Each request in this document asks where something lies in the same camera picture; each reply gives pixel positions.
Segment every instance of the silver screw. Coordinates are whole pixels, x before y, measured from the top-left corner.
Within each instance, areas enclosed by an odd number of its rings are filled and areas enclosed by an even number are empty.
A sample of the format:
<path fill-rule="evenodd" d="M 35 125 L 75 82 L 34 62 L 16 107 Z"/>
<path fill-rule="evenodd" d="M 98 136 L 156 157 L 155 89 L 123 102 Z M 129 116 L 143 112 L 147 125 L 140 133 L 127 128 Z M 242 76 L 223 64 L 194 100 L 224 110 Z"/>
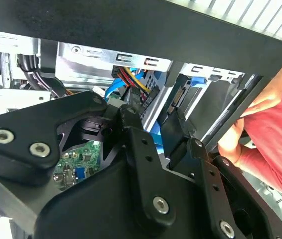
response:
<path fill-rule="evenodd" d="M 29 151 L 32 155 L 45 158 L 50 154 L 50 148 L 45 143 L 34 143 L 30 146 Z"/>
<path fill-rule="evenodd" d="M 228 222 L 220 221 L 220 228 L 228 238 L 234 238 L 235 237 L 235 232 Z"/>
<path fill-rule="evenodd" d="M 102 100 L 98 97 L 93 97 L 93 101 L 97 102 L 98 104 L 102 104 Z"/>
<path fill-rule="evenodd" d="M 195 142 L 196 142 L 196 144 L 199 146 L 199 147 L 202 147 L 203 145 L 202 145 L 202 143 L 199 141 L 199 140 L 195 140 Z"/>
<path fill-rule="evenodd" d="M 161 214 L 166 214 L 169 211 L 169 205 L 162 197 L 155 197 L 153 199 L 153 205 L 155 209 Z"/>
<path fill-rule="evenodd" d="M 0 129 L 0 143 L 7 144 L 13 142 L 15 136 L 12 132 L 5 129 Z"/>
<path fill-rule="evenodd" d="M 78 47 L 78 46 L 74 46 L 74 47 L 71 49 L 71 51 L 72 51 L 73 53 L 79 53 L 79 52 L 81 52 L 81 48 Z"/>
<path fill-rule="evenodd" d="M 131 108 L 131 107 L 127 107 L 127 110 L 130 111 L 131 113 L 135 114 L 135 109 Z"/>
<path fill-rule="evenodd" d="M 225 164 L 225 165 L 227 165 L 227 166 L 230 166 L 230 164 L 229 164 L 229 162 L 227 161 L 227 159 L 222 159 L 222 162 Z"/>

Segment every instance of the motherboard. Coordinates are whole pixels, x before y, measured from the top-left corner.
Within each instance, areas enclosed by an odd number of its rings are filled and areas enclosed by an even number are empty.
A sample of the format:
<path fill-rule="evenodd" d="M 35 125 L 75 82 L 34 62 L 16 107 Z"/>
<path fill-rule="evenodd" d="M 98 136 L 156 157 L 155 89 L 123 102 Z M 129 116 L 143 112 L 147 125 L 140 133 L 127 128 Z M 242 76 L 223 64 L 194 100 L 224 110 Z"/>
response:
<path fill-rule="evenodd" d="M 99 171 L 100 144 L 89 141 L 61 156 L 53 176 L 57 188 L 66 190 Z"/>

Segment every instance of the cable bundle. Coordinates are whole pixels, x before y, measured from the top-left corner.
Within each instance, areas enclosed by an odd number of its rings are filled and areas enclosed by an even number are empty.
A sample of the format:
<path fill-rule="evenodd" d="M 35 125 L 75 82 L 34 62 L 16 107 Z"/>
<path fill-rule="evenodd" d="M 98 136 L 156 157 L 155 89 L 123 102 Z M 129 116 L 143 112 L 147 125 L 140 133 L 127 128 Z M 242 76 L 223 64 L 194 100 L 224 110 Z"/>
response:
<path fill-rule="evenodd" d="M 41 76 L 36 55 L 18 54 L 17 57 L 19 66 L 33 89 L 51 91 L 53 97 L 73 94 L 65 88 L 60 80 L 56 78 L 47 80 Z"/>

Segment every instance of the black frame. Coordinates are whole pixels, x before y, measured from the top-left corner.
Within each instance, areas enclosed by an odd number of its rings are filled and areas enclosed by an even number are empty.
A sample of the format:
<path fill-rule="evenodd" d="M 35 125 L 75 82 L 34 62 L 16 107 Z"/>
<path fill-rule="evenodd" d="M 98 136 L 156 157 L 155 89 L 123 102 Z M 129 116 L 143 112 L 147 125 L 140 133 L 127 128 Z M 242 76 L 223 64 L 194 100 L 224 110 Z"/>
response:
<path fill-rule="evenodd" d="M 282 41 L 164 0 L 0 0 L 0 31 L 262 76 L 204 141 L 208 150 L 282 66 Z"/>

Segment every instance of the red shirt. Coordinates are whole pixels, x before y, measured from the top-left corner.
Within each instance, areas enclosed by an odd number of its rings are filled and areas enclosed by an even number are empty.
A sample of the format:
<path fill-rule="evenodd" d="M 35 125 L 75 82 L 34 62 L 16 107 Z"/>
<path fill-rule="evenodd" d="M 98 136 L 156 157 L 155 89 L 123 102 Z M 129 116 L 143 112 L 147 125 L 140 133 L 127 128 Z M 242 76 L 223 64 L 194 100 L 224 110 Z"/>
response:
<path fill-rule="evenodd" d="M 240 158 L 241 169 L 282 192 L 282 101 L 245 116 L 245 130 L 257 149 Z"/>

